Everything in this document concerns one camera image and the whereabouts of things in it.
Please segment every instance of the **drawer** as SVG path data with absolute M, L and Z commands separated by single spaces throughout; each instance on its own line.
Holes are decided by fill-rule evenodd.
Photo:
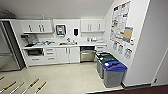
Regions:
M 33 65 L 45 65 L 45 57 L 42 56 L 42 57 L 27 57 L 26 58 L 26 63 L 29 65 L 29 66 L 33 66 Z
M 45 48 L 44 52 L 55 52 L 55 48 Z
M 106 46 L 95 46 L 95 50 L 97 50 L 97 52 L 103 52 Z
M 46 57 L 56 56 L 56 52 L 44 52 L 44 56 Z
M 58 64 L 56 57 L 46 57 L 47 64 Z

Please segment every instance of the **tiled floor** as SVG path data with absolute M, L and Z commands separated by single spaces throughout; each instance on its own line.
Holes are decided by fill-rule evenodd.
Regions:
M 46 85 L 38 94 L 85 94 L 89 92 L 101 92 L 123 89 L 121 86 L 115 88 L 105 88 L 103 80 L 100 79 L 96 63 L 79 63 L 50 66 L 34 66 L 24 68 L 21 71 L 2 72 L 0 77 L 0 89 L 8 86 L 10 83 L 17 81 L 12 87 L 2 94 L 9 94 L 15 87 L 22 82 L 25 84 L 20 87 L 14 94 L 21 94 L 35 79 L 39 81 L 28 90 L 26 94 L 34 94 L 37 88 L 43 83 Z

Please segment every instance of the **bulletin board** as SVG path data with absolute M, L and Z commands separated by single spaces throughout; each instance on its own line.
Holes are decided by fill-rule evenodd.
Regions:
M 119 44 L 123 41 L 123 37 L 125 35 L 126 37 L 130 37 L 129 36 L 130 34 L 128 34 L 130 32 L 126 32 L 127 34 L 124 34 L 129 7 L 130 7 L 130 1 L 118 5 L 113 9 L 110 40 L 115 41 L 116 43 Z

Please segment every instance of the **corner wall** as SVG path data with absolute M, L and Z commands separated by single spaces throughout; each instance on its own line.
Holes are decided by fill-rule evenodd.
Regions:
M 130 2 L 130 9 L 128 12 L 126 27 L 133 27 L 132 38 L 135 38 L 135 43 L 133 46 L 126 43 L 126 45 L 123 47 L 123 53 L 119 54 L 118 49 L 113 50 L 114 41 L 110 40 L 113 9 L 114 9 L 114 7 L 121 5 L 123 3 L 126 3 L 128 1 L 131 1 L 131 2 Z M 123 83 L 125 86 L 134 85 L 132 83 L 132 81 L 128 80 L 127 78 L 129 78 L 129 76 L 130 76 L 129 74 L 130 74 L 132 62 L 133 62 L 136 48 L 138 45 L 139 37 L 141 34 L 141 30 L 142 30 L 142 26 L 143 26 L 143 23 L 145 20 L 145 16 L 146 16 L 149 2 L 150 2 L 150 0 L 115 0 L 105 16 L 106 31 L 103 35 L 103 38 L 105 40 L 107 40 L 108 46 L 107 46 L 106 51 L 112 53 L 120 62 L 124 63 L 128 67 L 127 73 L 123 79 Z M 132 54 L 131 54 L 130 59 L 126 59 L 124 56 L 126 48 L 132 49 Z

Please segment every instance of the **recycling bin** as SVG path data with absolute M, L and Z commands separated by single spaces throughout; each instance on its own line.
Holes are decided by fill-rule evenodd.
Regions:
M 100 72 L 100 58 L 104 56 L 112 56 L 110 53 L 107 52 L 101 52 L 101 53 L 96 53 L 96 58 L 97 58 L 97 72 Z
M 99 76 L 101 79 L 104 79 L 104 70 L 103 70 L 103 64 L 107 62 L 113 62 L 113 61 L 118 61 L 114 56 L 104 56 L 101 57 L 99 62 Z
M 104 64 L 104 80 L 106 88 L 120 86 L 127 67 L 121 62 L 108 62 Z

